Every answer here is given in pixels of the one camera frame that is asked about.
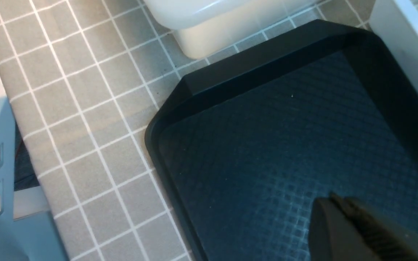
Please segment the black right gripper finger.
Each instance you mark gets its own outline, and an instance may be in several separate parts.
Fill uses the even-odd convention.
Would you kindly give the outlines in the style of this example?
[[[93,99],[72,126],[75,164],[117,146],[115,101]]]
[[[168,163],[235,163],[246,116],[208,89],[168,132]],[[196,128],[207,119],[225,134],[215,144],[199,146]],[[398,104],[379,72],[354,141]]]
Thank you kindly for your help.
[[[418,233],[334,192],[313,201],[307,244],[312,261],[418,261]]]

